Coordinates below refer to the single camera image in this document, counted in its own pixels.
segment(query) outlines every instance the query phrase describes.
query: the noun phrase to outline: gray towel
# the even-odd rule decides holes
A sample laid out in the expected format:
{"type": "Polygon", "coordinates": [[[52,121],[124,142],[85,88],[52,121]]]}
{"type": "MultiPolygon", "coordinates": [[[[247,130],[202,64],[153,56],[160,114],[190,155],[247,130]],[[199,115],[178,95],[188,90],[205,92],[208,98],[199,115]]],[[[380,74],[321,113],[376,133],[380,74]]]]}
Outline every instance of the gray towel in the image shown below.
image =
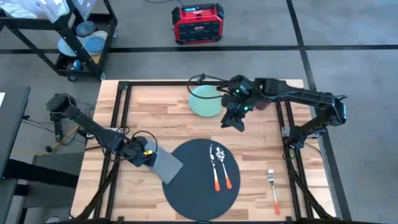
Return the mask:
{"type": "MultiPolygon", "coordinates": [[[[155,151],[155,142],[147,139],[148,143],[145,146],[145,150],[155,151]]],[[[165,184],[169,184],[170,181],[177,175],[182,168],[183,164],[175,158],[173,155],[162,149],[161,146],[157,146],[157,157],[153,167],[147,166],[151,171],[159,176],[159,178],[165,184]]]]}

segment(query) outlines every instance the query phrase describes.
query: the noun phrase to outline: wire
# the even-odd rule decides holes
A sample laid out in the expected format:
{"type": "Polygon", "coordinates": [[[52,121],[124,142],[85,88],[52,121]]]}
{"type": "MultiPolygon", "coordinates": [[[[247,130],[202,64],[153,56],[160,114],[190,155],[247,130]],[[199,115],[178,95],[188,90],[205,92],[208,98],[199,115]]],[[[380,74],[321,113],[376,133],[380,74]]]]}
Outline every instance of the wire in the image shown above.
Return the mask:
{"type": "Polygon", "coordinates": [[[76,137],[76,134],[77,134],[79,128],[80,128],[80,126],[78,125],[78,126],[75,127],[73,130],[71,130],[67,135],[65,135],[65,136],[62,138],[62,140],[61,140],[60,142],[56,143],[56,144],[53,145],[51,148],[58,147],[58,145],[67,146],[67,145],[69,145],[70,143],[72,143],[72,141],[75,140],[75,137],[76,137]],[[63,143],[64,140],[66,140],[67,137],[69,137],[73,132],[75,133],[75,134],[73,135],[73,137],[72,137],[67,143],[63,143]]]}
{"type": "MultiPolygon", "coordinates": [[[[31,125],[31,126],[33,126],[33,127],[40,128],[40,129],[46,130],[46,131],[51,132],[51,133],[55,133],[55,131],[52,131],[52,130],[48,129],[47,127],[43,128],[43,127],[40,127],[40,126],[31,124],[31,123],[26,122],[26,121],[22,121],[22,122],[25,123],[25,124],[31,125]]],[[[75,139],[75,141],[78,141],[78,142],[81,142],[81,143],[83,143],[83,144],[86,144],[85,142],[80,141],[80,140],[77,140],[77,139],[75,139]]]]}
{"type": "MultiPolygon", "coordinates": [[[[128,143],[132,144],[132,141],[131,141],[129,138],[126,137],[126,134],[128,134],[129,131],[130,131],[130,128],[127,127],[127,126],[124,127],[124,128],[128,128],[128,132],[124,134],[124,140],[126,140],[128,143]]],[[[156,144],[156,147],[155,147],[155,153],[156,153],[156,152],[157,152],[157,149],[158,149],[158,143],[157,143],[156,137],[155,137],[152,133],[150,133],[150,132],[148,132],[148,131],[142,130],[142,131],[137,131],[137,132],[135,132],[135,133],[132,135],[131,138],[134,139],[134,136],[135,136],[136,134],[138,134],[138,133],[147,133],[147,134],[150,134],[150,135],[154,138],[155,144],[156,144]]],[[[100,141],[101,141],[101,140],[98,139],[98,142],[99,142],[99,144],[101,145],[101,150],[102,150],[102,153],[103,153],[104,157],[107,158],[107,159],[109,159],[109,161],[114,162],[115,159],[112,159],[112,158],[110,158],[109,156],[106,155],[106,152],[105,152],[106,149],[105,149],[105,147],[102,145],[102,142],[100,142],[100,141]]],[[[126,150],[127,148],[128,148],[128,147],[125,147],[125,148],[123,149],[123,151],[121,151],[119,154],[116,154],[116,153],[113,152],[113,151],[110,151],[110,152],[111,152],[113,155],[115,155],[115,156],[121,156],[121,155],[123,154],[124,150],[126,150]]],[[[125,158],[120,159],[119,161],[125,161],[125,160],[128,160],[128,159],[132,159],[132,158],[134,158],[134,157],[135,157],[135,156],[125,157],[125,158]]]]}
{"type": "Polygon", "coordinates": [[[347,96],[346,95],[337,95],[337,96],[335,96],[335,98],[337,98],[338,100],[343,100],[343,99],[347,98],[347,96]]]}
{"type": "Polygon", "coordinates": [[[166,3],[166,2],[170,2],[170,1],[178,1],[180,4],[181,4],[181,6],[183,6],[184,7],[184,4],[181,2],[181,0],[166,0],[166,1],[150,1],[150,0],[145,0],[146,2],[149,2],[149,3],[166,3]]]}
{"type": "MultiPolygon", "coordinates": [[[[38,122],[39,124],[47,124],[47,125],[53,125],[53,124],[59,124],[59,123],[56,123],[56,122],[46,122],[46,121],[44,121],[44,122],[41,122],[41,121],[36,121],[36,122],[38,122]]],[[[72,124],[72,123],[74,123],[73,121],[62,121],[62,123],[63,124],[72,124]]]]}
{"type": "MultiPolygon", "coordinates": [[[[72,101],[71,101],[71,99],[70,99],[69,96],[68,96],[68,101],[69,101],[70,104],[72,104],[72,101]]],[[[61,115],[64,115],[64,116],[74,117],[75,119],[79,119],[81,122],[84,122],[84,123],[90,125],[87,121],[85,121],[84,119],[81,119],[81,117],[76,116],[76,115],[74,115],[74,114],[68,114],[68,113],[62,113],[62,112],[51,112],[51,113],[53,113],[53,114],[61,114],[61,115]]],[[[118,129],[116,130],[116,132],[118,132],[121,128],[123,128],[123,139],[126,140],[129,144],[132,144],[131,139],[129,139],[129,138],[126,137],[126,135],[130,132],[130,128],[127,127],[127,126],[125,126],[125,127],[120,127],[120,128],[118,128],[118,129]]],[[[155,139],[155,143],[156,143],[155,153],[156,153],[156,152],[157,152],[158,145],[157,145],[157,140],[156,140],[155,136],[154,136],[152,133],[148,132],[148,131],[137,131],[137,132],[135,132],[135,133],[132,135],[132,138],[134,138],[134,136],[135,136],[137,133],[148,133],[148,134],[150,134],[150,135],[155,139]]],[[[112,158],[110,158],[109,156],[106,155],[106,153],[105,153],[105,150],[106,150],[106,149],[105,149],[105,147],[104,147],[104,145],[103,145],[102,139],[99,138],[99,136],[96,136],[96,138],[97,138],[98,143],[101,145],[101,150],[102,150],[102,153],[104,154],[104,157],[107,158],[107,159],[109,159],[110,161],[115,161],[114,159],[112,159],[112,158]]],[[[115,156],[121,156],[121,155],[123,154],[124,150],[126,150],[126,148],[128,148],[128,147],[124,147],[124,148],[122,149],[122,151],[121,151],[119,154],[116,154],[116,153],[113,152],[113,151],[110,151],[110,152],[111,152],[112,154],[114,154],[115,156]]],[[[127,159],[132,159],[132,158],[134,158],[134,157],[135,157],[135,156],[125,157],[125,158],[123,158],[123,159],[120,159],[119,161],[124,161],[124,160],[127,160],[127,159]]]]}
{"type": "Polygon", "coordinates": [[[267,99],[270,99],[270,100],[275,100],[275,99],[277,99],[277,98],[280,98],[280,97],[283,97],[283,96],[287,96],[287,95],[292,94],[292,93],[300,93],[301,91],[303,91],[303,90],[290,91],[290,92],[281,93],[281,94],[275,95],[275,96],[267,96],[267,95],[265,95],[265,94],[263,94],[263,93],[261,93],[261,92],[259,92],[259,93],[260,93],[264,98],[267,98],[267,99]]]}
{"type": "MultiPolygon", "coordinates": [[[[192,80],[193,80],[194,78],[196,78],[196,77],[202,77],[202,76],[203,76],[204,78],[208,77],[208,78],[212,78],[212,79],[219,80],[219,81],[222,81],[222,82],[227,82],[227,80],[224,80],[224,79],[222,79],[222,78],[213,77],[213,76],[211,76],[211,75],[204,75],[204,74],[201,74],[201,75],[194,75],[194,76],[192,76],[192,77],[188,80],[188,82],[192,81],[192,80]]],[[[229,91],[223,90],[223,88],[225,88],[225,87],[226,87],[226,86],[218,86],[218,87],[216,87],[216,89],[217,89],[218,91],[222,91],[222,92],[231,94],[229,91]]],[[[192,91],[191,91],[191,89],[189,88],[188,85],[187,85],[187,89],[188,89],[188,92],[189,92],[192,96],[194,96],[194,97],[196,97],[196,98],[199,98],[199,99],[210,100],[210,99],[217,99],[217,98],[223,97],[223,95],[219,95],[219,96],[198,96],[198,95],[192,93],[192,91]]]]}
{"type": "Polygon", "coordinates": [[[289,148],[289,153],[290,153],[290,150],[291,149],[293,149],[293,152],[294,152],[294,155],[292,156],[292,155],[290,155],[291,156],[291,158],[290,159],[288,159],[287,157],[286,157],[286,152],[284,152],[283,154],[282,154],[282,159],[283,160],[293,160],[294,158],[296,158],[296,156],[297,156],[297,149],[296,148],[289,148]]]}
{"type": "Polygon", "coordinates": [[[46,129],[47,131],[51,131],[48,127],[44,126],[43,124],[41,124],[41,123],[39,123],[39,122],[37,122],[37,121],[35,121],[33,119],[27,118],[26,120],[31,122],[31,123],[38,124],[40,127],[42,127],[43,129],[46,129]]]}
{"type": "Polygon", "coordinates": [[[147,133],[147,134],[150,134],[150,135],[152,136],[152,138],[154,138],[155,144],[156,144],[156,148],[155,148],[155,153],[156,153],[156,152],[157,152],[157,139],[155,138],[155,136],[154,136],[152,133],[150,133],[149,131],[136,131],[136,132],[132,135],[131,138],[134,139],[134,136],[135,136],[136,134],[138,134],[138,133],[147,133]]]}
{"type": "Polygon", "coordinates": [[[19,150],[12,150],[11,153],[17,154],[17,155],[41,156],[41,155],[47,154],[48,152],[46,152],[46,151],[24,152],[24,151],[19,151],[19,150]]]}
{"type": "Polygon", "coordinates": [[[306,144],[306,145],[310,146],[311,148],[317,150],[319,152],[319,154],[322,156],[321,150],[319,150],[319,148],[317,148],[317,147],[315,147],[315,146],[313,146],[311,144],[308,144],[308,143],[304,143],[304,144],[306,144]]]}
{"type": "Polygon", "coordinates": [[[69,211],[68,211],[69,217],[70,217],[70,218],[76,218],[76,217],[74,217],[70,212],[71,212],[71,210],[69,209],[69,211]]]}

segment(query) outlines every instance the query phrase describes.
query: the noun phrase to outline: wooden tabletop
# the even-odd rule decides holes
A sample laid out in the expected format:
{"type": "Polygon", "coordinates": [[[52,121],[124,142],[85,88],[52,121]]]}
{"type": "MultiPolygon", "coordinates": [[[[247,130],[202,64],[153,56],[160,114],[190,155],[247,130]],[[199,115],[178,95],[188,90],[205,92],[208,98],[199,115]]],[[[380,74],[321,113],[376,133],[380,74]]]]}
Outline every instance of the wooden tabletop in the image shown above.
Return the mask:
{"type": "MultiPolygon", "coordinates": [[[[287,80],[289,85],[303,87],[302,80],[287,80]]],[[[96,104],[94,120],[109,127],[118,81],[103,81],[96,104]]],[[[120,124],[124,95],[118,116],[120,124]]],[[[311,119],[308,106],[292,103],[296,125],[311,119]]],[[[244,119],[243,133],[234,128],[220,128],[224,111],[211,118],[199,117],[190,110],[185,86],[134,86],[129,104],[127,125],[131,134],[137,130],[153,133],[165,150],[172,152],[185,141],[208,138],[220,142],[233,154],[241,171],[241,188],[232,207],[217,220],[276,221],[294,217],[292,196],[275,104],[264,111],[249,112],[244,119]],[[275,215],[268,169],[275,170],[275,187],[281,215],[275,215]]],[[[316,140],[308,139],[315,148],[316,140]]],[[[95,140],[88,147],[96,144],[95,140]]],[[[310,191],[327,212],[335,215],[322,158],[317,149],[302,149],[303,164],[310,191]]],[[[99,149],[86,151],[72,206],[78,215],[98,189],[103,155],[99,149]]],[[[298,188],[303,216],[305,207],[298,188]]],[[[108,193],[104,195],[101,216],[104,216],[108,193]]],[[[118,174],[112,220],[124,216],[126,221],[186,220],[167,202],[161,180],[148,168],[135,167],[122,161],[118,174]]]]}

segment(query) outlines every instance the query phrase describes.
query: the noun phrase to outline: red portable power station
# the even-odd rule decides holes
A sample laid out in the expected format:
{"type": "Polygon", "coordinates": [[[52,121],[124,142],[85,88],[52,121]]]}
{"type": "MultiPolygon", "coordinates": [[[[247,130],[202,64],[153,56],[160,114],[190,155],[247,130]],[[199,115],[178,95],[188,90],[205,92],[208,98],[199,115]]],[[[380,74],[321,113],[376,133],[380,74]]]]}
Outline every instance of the red portable power station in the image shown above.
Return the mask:
{"type": "Polygon", "coordinates": [[[223,33],[224,10],[217,4],[176,7],[172,11],[178,44],[215,42],[223,33]]]}

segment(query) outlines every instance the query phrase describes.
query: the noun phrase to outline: orange-handled spoon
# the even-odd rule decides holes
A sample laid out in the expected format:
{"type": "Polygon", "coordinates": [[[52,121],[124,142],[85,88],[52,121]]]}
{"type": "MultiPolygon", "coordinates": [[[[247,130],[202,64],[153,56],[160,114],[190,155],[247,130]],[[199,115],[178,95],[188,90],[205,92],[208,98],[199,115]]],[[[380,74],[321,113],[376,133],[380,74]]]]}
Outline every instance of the orange-handled spoon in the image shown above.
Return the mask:
{"type": "Polygon", "coordinates": [[[231,184],[231,181],[229,180],[228,174],[226,173],[226,169],[225,169],[225,165],[224,165],[224,158],[225,158],[224,150],[220,149],[220,147],[217,147],[216,150],[217,150],[216,156],[217,156],[218,160],[221,161],[221,163],[223,164],[226,187],[228,189],[232,189],[232,184],[231,184]]]}

